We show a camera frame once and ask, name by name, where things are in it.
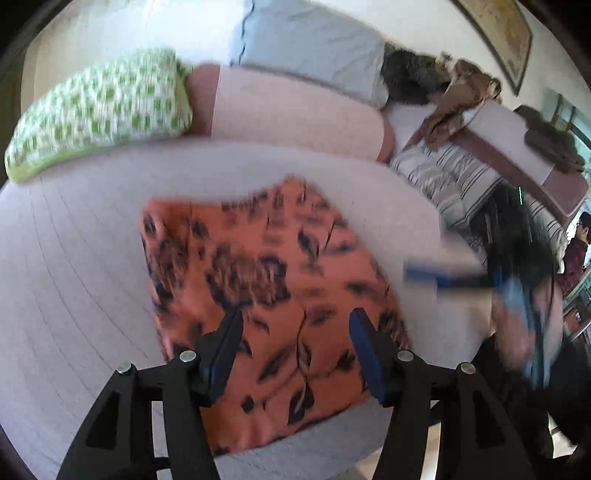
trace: bed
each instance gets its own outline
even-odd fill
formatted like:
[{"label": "bed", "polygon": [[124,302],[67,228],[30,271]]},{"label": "bed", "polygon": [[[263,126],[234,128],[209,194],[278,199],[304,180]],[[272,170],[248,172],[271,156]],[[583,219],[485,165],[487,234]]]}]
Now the bed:
[{"label": "bed", "polygon": [[[123,361],[163,357],[137,233],[151,196],[222,199],[294,173],[315,182],[397,289],[414,350],[455,367],[489,335],[490,298],[437,298],[402,282],[408,258],[481,267],[441,235],[435,208],[375,162],[294,148],[199,138],[127,146],[54,166],[0,192],[0,423],[40,480],[55,478],[96,395]],[[155,449],[164,454],[161,406]],[[217,459],[224,479],[328,478],[383,442],[389,412],[374,401],[267,447]]]}]

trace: floor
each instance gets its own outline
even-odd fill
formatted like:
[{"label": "floor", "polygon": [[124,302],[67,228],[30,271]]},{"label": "floor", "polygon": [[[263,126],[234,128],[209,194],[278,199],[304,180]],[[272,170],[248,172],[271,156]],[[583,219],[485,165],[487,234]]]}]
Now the floor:
[{"label": "floor", "polygon": [[[552,429],[555,426],[556,424],[550,419],[549,428]],[[440,434],[441,424],[429,428],[427,451],[425,452],[421,480],[435,480],[437,460],[439,458]],[[554,457],[570,455],[574,451],[574,447],[570,445],[569,441],[561,433],[555,434],[552,439],[554,440]],[[345,473],[335,477],[333,480],[371,480],[378,464],[380,453],[381,450],[378,450],[371,454],[365,460],[355,465],[354,468],[349,469]]]}]

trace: dark red shirt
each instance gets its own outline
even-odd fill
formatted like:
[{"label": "dark red shirt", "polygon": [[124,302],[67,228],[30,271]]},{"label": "dark red shirt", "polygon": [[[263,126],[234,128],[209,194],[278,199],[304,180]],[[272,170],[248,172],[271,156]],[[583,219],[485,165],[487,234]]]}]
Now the dark red shirt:
[{"label": "dark red shirt", "polygon": [[578,238],[573,238],[566,247],[562,259],[564,273],[556,275],[556,282],[562,289],[563,298],[570,293],[583,276],[583,263],[585,255],[587,255],[587,247],[588,245]]}]

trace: pillow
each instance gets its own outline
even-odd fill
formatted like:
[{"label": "pillow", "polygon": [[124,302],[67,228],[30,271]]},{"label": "pillow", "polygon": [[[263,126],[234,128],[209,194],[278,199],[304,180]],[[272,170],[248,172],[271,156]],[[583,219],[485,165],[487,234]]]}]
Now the pillow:
[{"label": "pillow", "polygon": [[174,50],[139,50],[54,87],[18,122],[6,150],[12,181],[100,148],[175,137],[191,124]]},{"label": "pillow", "polygon": [[449,229],[463,230],[468,227],[456,179],[438,166],[433,158],[429,158],[422,146],[403,150],[392,159],[390,168],[435,205]]},{"label": "pillow", "polygon": [[534,222],[539,223],[540,227],[548,232],[552,251],[556,256],[558,264],[563,268],[562,258],[564,257],[564,251],[568,243],[566,230],[561,227],[558,220],[554,218],[550,211],[529,193],[525,194],[525,203],[530,210],[531,216],[534,218]]},{"label": "pillow", "polygon": [[375,108],[309,82],[204,64],[185,86],[195,112],[190,131],[214,140],[383,162],[394,149],[392,127]]},{"label": "pillow", "polygon": [[295,74],[383,108],[385,40],[365,24],[306,0],[246,0],[232,63]]},{"label": "pillow", "polygon": [[447,142],[439,150],[431,150],[424,141],[420,145],[426,156],[453,177],[470,222],[503,178],[494,168],[454,143]]},{"label": "pillow", "polygon": [[410,345],[371,254],[302,180],[221,204],[152,200],[141,235],[167,359],[242,309],[226,391],[202,410],[215,453],[264,445],[369,396],[349,337],[355,307]]}]

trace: screw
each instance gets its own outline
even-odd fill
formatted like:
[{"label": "screw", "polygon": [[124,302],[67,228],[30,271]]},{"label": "screw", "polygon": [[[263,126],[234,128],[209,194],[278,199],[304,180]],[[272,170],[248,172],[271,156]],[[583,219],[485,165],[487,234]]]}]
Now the screw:
[{"label": "screw", "polygon": [[197,358],[197,354],[192,350],[185,350],[178,357],[181,359],[181,362],[188,364]]},{"label": "screw", "polygon": [[414,359],[414,354],[409,350],[400,350],[396,356],[401,362],[412,362]]},{"label": "screw", "polygon": [[129,362],[123,362],[120,366],[117,367],[117,373],[119,375],[125,375],[126,373],[131,370],[131,364]]},{"label": "screw", "polygon": [[471,363],[464,362],[460,365],[460,370],[466,375],[474,375],[476,373],[476,367]]}]

